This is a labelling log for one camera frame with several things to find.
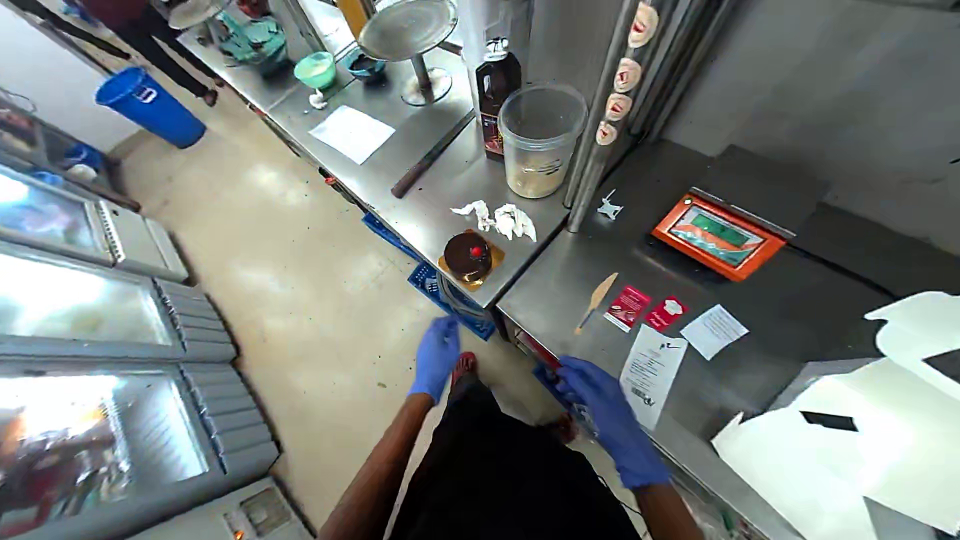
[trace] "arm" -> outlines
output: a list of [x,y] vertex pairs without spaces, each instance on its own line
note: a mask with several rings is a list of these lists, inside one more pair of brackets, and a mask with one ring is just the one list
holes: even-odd
[[433,398],[411,394],[320,529],[322,539],[380,539]]
[[643,521],[655,540],[703,538],[684,500],[672,485],[651,484],[633,490]]
[[623,485],[636,504],[654,540],[703,538],[684,501],[670,484],[670,474],[653,443],[637,423],[620,383],[596,365],[562,356],[557,385],[572,403],[586,405],[597,427],[597,439],[613,458]]
[[460,355],[458,330],[452,317],[430,324],[417,348],[417,375],[407,399],[321,527],[321,540],[383,538],[423,419],[440,401]]

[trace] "tiled floor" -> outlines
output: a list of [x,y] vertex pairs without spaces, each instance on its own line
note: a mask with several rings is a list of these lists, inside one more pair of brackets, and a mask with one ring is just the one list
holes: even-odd
[[[242,352],[236,365],[283,447],[275,473],[318,527],[393,419],[420,335],[442,313],[406,282],[412,260],[368,231],[361,211],[236,96],[221,92],[209,109],[155,76],[208,132],[186,150],[144,137],[123,161],[127,191],[175,236],[223,312]],[[561,412],[516,348],[461,335],[505,410],[536,423]],[[408,478],[442,406],[427,420]],[[599,447],[575,446],[616,483]]]

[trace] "gloved hand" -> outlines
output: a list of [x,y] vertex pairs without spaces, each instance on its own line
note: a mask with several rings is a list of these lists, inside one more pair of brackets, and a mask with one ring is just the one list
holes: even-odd
[[623,397],[620,382],[596,365],[561,356],[557,390],[569,401],[586,405],[596,425],[600,444],[613,458],[623,485],[638,488],[668,483],[667,472],[653,443],[643,432]]
[[460,357],[460,325],[452,316],[434,319],[417,347],[417,375],[410,394],[429,394],[440,402],[447,378]]

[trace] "stainless steel counter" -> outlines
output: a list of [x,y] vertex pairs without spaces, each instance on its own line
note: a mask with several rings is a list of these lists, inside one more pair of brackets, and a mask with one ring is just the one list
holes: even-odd
[[649,232],[708,163],[670,142],[632,153],[594,201],[599,206],[599,198],[616,188],[612,201],[625,206],[616,221],[592,209],[580,233],[560,232],[497,307],[554,355],[582,357],[619,376],[637,328],[627,334],[597,313],[583,334],[573,333],[590,293],[610,273],[620,275],[600,309],[627,284],[654,305],[674,295],[687,307],[665,331],[670,336],[723,305],[750,333],[709,362],[687,349],[651,435],[681,469],[766,536],[799,538],[709,440],[737,412],[749,417],[764,411],[806,361],[880,356],[873,344],[877,324],[862,315],[889,300],[789,249],[736,283],[652,237]]
[[[290,62],[281,68],[271,77],[264,79],[256,69],[246,65],[227,65],[223,53],[218,51],[212,45],[201,45],[197,41],[197,35],[200,33],[200,27],[193,27],[190,30],[180,34],[177,41],[190,50],[210,69],[214,71],[221,79],[227,81],[227,84],[236,89],[241,96],[249,103],[263,112],[270,110],[273,106],[279,104],[285,97],[290,95],[298,88],[305,88],[300,81],[294,77],[294,64]],[[337,66],[337,79],[334,86],[324,92],[326,95],[332,95],[344,88],[353,81],[350,75],[342,66]]]
[[[412,64],[405,61],[387,64],[388,82],[383,86],[351,83],[330,98],[325,110],[304,114],[309,109],[306,98],[310,92],[301,86],[270,108],[268,115],[303,156],[329,171],[365,208],[434,266],[451,236],[467,228],[476,229],[475,217],[454,214],[451,208],[483,199],[491,211],[504,203],[513,203],[526,211],[537,227],[537,243],[526,237],[509,241],[498,233],[483,233],[503,250],[503,263],[491,271],[479,289],[463,290],[481,307],[490,307],[560,229],[567,213],[563,189],[538,200],[514,194],[507,187],[503,163],[485,157],[479,129],[471,125],[454,139],[406,196],[394,197],[390,188],[396,181],[472,108],[467,70],[459,57],[435,49],[426,54],[426,63],[444,67],[453,75],[450,93],[433,106],[416,108],[400,101],[399,85],[413,75]],[[361,110],[396,129],[362,165],[308,133],[342,105]]]

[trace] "red sticker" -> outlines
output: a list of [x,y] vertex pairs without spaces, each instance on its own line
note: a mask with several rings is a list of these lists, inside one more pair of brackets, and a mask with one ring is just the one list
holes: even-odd
[[604,318],[614,323],[617,328],[623,331],[630,331],[634,327],[640,312],[650,305],[650,297],[642,292],[627,285],[623,287],[620,296],[617,296],[607,312],[603,314]]
[[686,307],[677,300],[677,297],[668,296],[659,306],[647,313],[644,320],[654,330],[662,330],[673,324],[684,313],[686,313]]

